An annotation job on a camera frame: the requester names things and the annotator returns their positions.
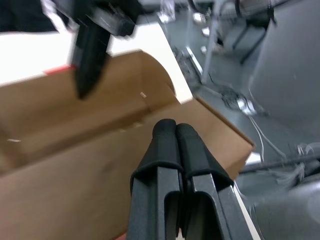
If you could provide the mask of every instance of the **cable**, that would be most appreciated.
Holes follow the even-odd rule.
[[[242,93],[236,92],[232,88],[232,85],[230,83],[216,82],[212,79],[210,73],[209,73],[209,78],[214,85],[220,88],[218,90],[219,94],[221,95],[221,99],[227,108],[231,110],[236,110],[236,111],[242,111],[244,110],[244,108],[246,108],[246,106],[248,105],[246,97]],[[239,108],[238,100],[243,100],[245,102],[244,108],[242,109]]]
[[[194,0],[188,0],[188,3],[190,5],[190,7],[197,13],[200,13],[200,14],[204,14],[206,15],[207,14],[207,10],[206,9],[203,9],[199,6],[197,6],[194,2]]]
[[[235,7],[235,12],[238,15],[238,17],[242,17],[242,13],[240,11],[240,0],[234,1],[234,7]]]
[[[275,176],[276,182],[280,185],[296,185],[301,182],[305,177],[305,165],[300,163],[295,165],[295,169],[291,172],[288,171],[276,171],[272,169],[257,171],[260,175],[273,175]]]
[[[277,148],[266,136],[265,134],[262,132],[262,130],[260,129],[260,127],[258,126],[258,124],[255,122],[255,120],[252,118],[252,123],[256,126],[256,128],[259,130],[259,132],[261,133],[262,137],[266,140],[266,142],[270,145],[271,148],[273,148],[273,150],[278,153],[281,157],[283,157],[284,159],[287,158],[287,156],[281,151],[279,150],[279,148]]]
[[[309,154],[310,151],[315,153],[314,148],[320,148],[320,142],[312,142],[309,144],[300,143],[297,145],[297,150],[298,150],[299,156]]]
[[[248,116],[248,118],[250,119],[252,125],[254,126],[256,132],[257,132],[258,135],[259,135],[260,143],[261,143],[261,162],[264,163],[264,162],[265,162],[265,145],[264,145],[264,142],[263,142],[263,140],[262,140],[262,137],[261,137],[261,134],[260,134],[258,128],[257,128],[256,125],[254,124],[254,119],[252,118],[252,116]]]

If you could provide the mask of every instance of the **black cable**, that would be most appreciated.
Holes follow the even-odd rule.
[[[248,106],[247,98],[242,93],[235,91],[232,87],[214,82],[210,73],[209,78],[214,85],[219,87],[218,93],[221,94],[221,99],[227,108],[242,112]],[[238,100],[244,101],[243,108],[239,108]]]
[[[236,12],[236,15],[241,18],[242,17],[242,13],[240,11],[240,0],[235,0],[234,1],[234,7],[235,7],[235,12]]]
[[[190,7],[196,12],[196,13],[201,13],[201,14],[204,14],[206,15],[207,14],[207,10],[206,9],[203,9],[199,6],[197,6],[194,2],[194,0],[188,0],[188,3],[190,5]]]

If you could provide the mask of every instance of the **metal pole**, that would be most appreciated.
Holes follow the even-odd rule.
[[[206,46],[206,53],[205,53],[205,62],[204,62],[204,69],[203,74],[201,78],[201,83],[206,84],[209,78],[209,70],[210,70],[210,63],[212,58],[212,49],[213,49],[213,43],[216,40],[216,33],[215,33],[215,20],[213,18],[214,15],[212,15],[211,19],[211,27],[210,27],[210,36],[209,41]]]
[[[188,4],[188,19],[187,19],[186,33],[185,33],[185,46],[187,48],[190,47],[190,32],[191,32],[191,26],[192,26],[192,16],[193,16],[193,10]]]

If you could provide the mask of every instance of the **cardboard box flap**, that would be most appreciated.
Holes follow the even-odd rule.
[[[86,100],[76,98],[73,69],[0,87],[0,124],[6,138],[19,141],[16,150],[34,161],[177,103],[173,89],[160,63],[133,52],[107,62]]]
[[[140,125],[87,140],[0,178],[4,240],[112,240],[128,226],[130,176],[164,118],[191,124],[235,178],[253,149],[197,100],[144,117]]]

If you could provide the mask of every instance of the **gray chair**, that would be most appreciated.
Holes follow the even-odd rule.
[[[232,45],[232,49],[235,49],[241,39],[244,37],[246,32],[250,27],[254,28],[263,28],[264,33],[263,35],[258,39],[258,41],[251,47],[251,49],[245,54],[245,56],[240,60],[240,64],[244,64],[244,62],[251,56],[251,54],[256,50],[256,48],[259,46],[259,44],[262,42],[262,40],[265,38],[270,21],[272,21],[275,25],[277,24],[274,16],[274,10],[270,9],[268,12],[263,14],[258,14],[256,16],[253,16],[251,18],[248,18],[245,20],[245,28],[242,30],[234,44]]]

